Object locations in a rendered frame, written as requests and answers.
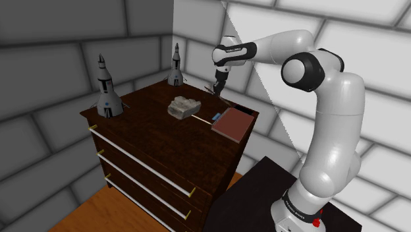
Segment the thin brown stick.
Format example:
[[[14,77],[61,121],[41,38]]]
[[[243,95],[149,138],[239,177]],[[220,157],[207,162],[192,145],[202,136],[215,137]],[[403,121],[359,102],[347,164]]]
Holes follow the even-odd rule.
[[[232,104],[230,101],[222,98],[220,95],[216,94],[213,90],[209,89],[209,87],[204,86],[204,88],[205,88],[211,95],[215,96],[216,98],[219,98],[222,102],[224,102],[225,104],[227,104],[229,107],[232,107],[232,106],[233,106],[233,104]]]

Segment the pale stick with blue tip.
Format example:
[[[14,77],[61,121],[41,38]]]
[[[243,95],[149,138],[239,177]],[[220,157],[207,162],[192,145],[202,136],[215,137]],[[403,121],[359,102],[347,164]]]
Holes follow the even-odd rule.
[[[200,120],[200,121],[203,121],[203,122],[205,122],[205,123],[207,123],[207,124],[209,124],[209,125],[213,125],[213,124],[221,117],[221,114],[220,114],[220,113],[217,113],[216,115],[214,115],[214,116],[212,117],[211,121],[202,119],[202,118],[200,118],[200,117],[198,117],[198,116],[196,116],[196,115],[192,115],[192,117],[194,117],[194,118],[196,118],[196,119],[198,119],[198,120]]]

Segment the small grey rocket figure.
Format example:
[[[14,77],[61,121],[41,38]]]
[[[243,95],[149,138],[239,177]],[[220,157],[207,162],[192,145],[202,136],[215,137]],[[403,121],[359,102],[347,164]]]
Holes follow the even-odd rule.
[[[184,77],[180,70],[180,54],[178,43],[175,45],[175,52],[172,58],[171,72],[167,77],[167,83],[170,86],[182,86],[184,84]]]

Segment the red book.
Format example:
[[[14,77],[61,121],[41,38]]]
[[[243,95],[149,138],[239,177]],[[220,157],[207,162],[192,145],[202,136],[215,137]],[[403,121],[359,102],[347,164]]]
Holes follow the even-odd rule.
[[[229,107],[214,121],[211,129],[236,143],[240,143],[254,120],[252,114],[251,109],[240,105]]]

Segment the grey rock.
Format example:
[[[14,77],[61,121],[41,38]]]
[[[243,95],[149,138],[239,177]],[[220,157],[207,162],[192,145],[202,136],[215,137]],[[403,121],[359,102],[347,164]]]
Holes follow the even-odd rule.
[[[169,104],[167,112],[171,116],[179,120],[183,120],[199,112],[201,106],[202,104],[200,101],[186,99],[183,96],[177,96]]]

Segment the dark wooden chest of drawers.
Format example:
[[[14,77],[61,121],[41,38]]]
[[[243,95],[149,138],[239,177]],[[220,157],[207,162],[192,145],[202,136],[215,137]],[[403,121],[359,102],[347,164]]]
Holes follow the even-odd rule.
[[[226,191],[249,139],[236,143],[192,116],[167,112],[177,96],[200,101],[211,121],[229,106],[190,85],[165,81],[123,96],[130,106],[106,119],[84,110],[109,186],[140,204],[173,232],[202,232],[211,205]]]

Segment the large grey rocket figure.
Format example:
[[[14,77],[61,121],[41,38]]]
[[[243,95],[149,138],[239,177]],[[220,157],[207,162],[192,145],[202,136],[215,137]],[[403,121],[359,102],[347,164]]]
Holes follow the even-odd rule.
[[[125,104],[119,95],[115,92],[113,79],[110,72],[107,69],[105,59],[102,54],[99,54],[97,60],[99,66],[99,91],[100,95],[95,105],[98,115],[107,119],[121,115],[124,112],[124,107],[130,106]]]

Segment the dark robot stand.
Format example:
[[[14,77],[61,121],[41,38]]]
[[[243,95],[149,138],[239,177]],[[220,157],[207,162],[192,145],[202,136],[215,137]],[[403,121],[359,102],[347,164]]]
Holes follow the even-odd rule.
[[[203,232],[302,232],[291,219],[275,225],[271,205],[296,178],[264,157],[213,204]]]

